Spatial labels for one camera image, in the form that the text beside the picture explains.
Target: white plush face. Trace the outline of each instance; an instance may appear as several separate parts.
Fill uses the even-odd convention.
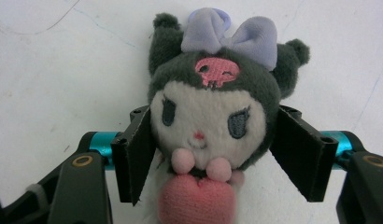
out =
[[[247,91],[197,90],[172,81],[156,92],[150,110],[160,148],[191,150],[201,170],[217,157],[238,168],[265,137],[262,105]]]

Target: plush head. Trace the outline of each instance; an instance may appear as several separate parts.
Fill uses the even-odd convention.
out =
[[[308,47],[277,44],[274,24],[262,17],[225,37],[230,19],[213,8],[192,13],[185,32],[169,14],[153,24],[149,102],[160,151],[170,159],[189,149],[198,170],[219,157],[246,169],[269,148],[279,101],[293,92]]]

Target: white background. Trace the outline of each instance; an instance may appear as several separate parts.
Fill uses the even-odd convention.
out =
[[[155,14],[186,25],[200,7],[227,12],[231,31],[265,16],[279,43],[302,39],[311,61],[282,104],[318,130],[354,132],[383,155],[383,0],[0,0],[3,206],[70,156],[86,132],[125,130],[129,112],[147,104]],[[143,202],[119,203],[114,174],[106,174],[115,223],[137,223]],[[242,223],[338,223],[344,172],[332,172],[324,203],[307,203],[270,153],[246,175]]]

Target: kuromi plush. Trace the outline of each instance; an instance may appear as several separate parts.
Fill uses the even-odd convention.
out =
[[[279,101],[293,92],[308,47],[297,39],[278,44],[264,17],[226,36],[230,18],[215,8],[194,11],[184,31],[166,13],[153,24],[149,103],[163,154],[157,221],[235,223],[243,171],[269,148]]]

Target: pink heart plush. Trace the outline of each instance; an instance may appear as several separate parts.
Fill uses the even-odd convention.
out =
[[[235,201],[232,186],[225,182],[176,175],[159,195],[159,220],[163,224],[231,224]]]

